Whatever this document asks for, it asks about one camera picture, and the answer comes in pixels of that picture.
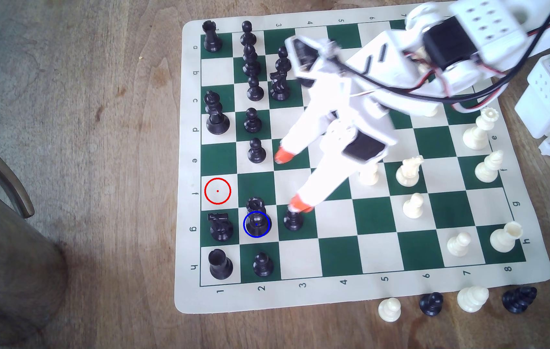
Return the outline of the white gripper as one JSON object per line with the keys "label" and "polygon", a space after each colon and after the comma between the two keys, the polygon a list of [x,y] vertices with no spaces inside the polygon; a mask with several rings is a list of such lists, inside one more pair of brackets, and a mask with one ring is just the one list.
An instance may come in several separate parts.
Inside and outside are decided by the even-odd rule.
{"label": "white gripper", "polygon": [[353,172],[352,161],[378,162],[387,154],[398,141],[388,115],[391,109],[413,115],[431,111],[429,102],[386,89],[411,91],[425,80],[392,31],[382,32],[346,61],[337,48],[333,42],[320,48],[313,68],[318,77],[314,105],[280,140],[274,155],[278,164],[289,162],[327,131],[319,146],[323,157],[291,199],[291,212],[310,211],[323,202]]}

